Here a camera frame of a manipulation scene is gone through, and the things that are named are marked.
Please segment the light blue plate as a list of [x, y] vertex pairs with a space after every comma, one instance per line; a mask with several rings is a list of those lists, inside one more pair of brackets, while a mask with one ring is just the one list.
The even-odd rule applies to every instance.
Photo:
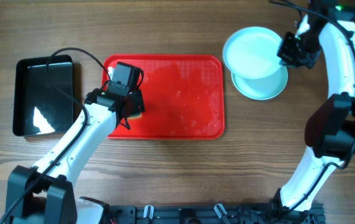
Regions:
[[242, 78], [231, 73], [233, 85], [244, 96], [253, 100], [275, 98], [285, 89], [288, 82], [288, 70], [281, 67], [272, 75], [260, 79]]
[[265, 27], [246, 27], [233, 33], [225, 42], [222, 56], [233, 74], [246, 79], [273, 75], [282, 66], [277, 51], [282, 38]]

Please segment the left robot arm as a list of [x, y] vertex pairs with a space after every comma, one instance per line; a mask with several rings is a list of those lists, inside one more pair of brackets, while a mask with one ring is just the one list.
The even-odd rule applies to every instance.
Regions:
[[80, 117], [61, 140], [30, 168], [17, 166], [7, 186], [0, 223], [110, 223], [109, 205], [75, 198], [74, 186], [102, 141], [144, 110], [141, 68], [119, 62], [101, 88], [89, 92]]

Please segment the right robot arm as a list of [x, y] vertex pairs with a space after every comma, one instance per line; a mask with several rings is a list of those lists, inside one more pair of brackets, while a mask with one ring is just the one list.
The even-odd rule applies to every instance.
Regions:
[[302, 221], [330, 174], [355, 155], [355, 7], [310, 1], [297, 10], [297, 31], [285, 35], [277, 55], [295, 68], [313, 68], [324, 55], [328, 98], [307, 121], [307, 148], [296, 171], [268, 204], [268, 218], [278, 221]]

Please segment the orange green sponge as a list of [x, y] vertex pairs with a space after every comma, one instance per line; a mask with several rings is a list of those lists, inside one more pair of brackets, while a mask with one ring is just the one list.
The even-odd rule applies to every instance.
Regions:
[[134, 115], [128, 117], [128, 119], [130, 119], [130, 120], [135, 120], [135, 119], [140, 119], [140, 118], [142, 118], [142, 114], [141, 113], [134, 114]]

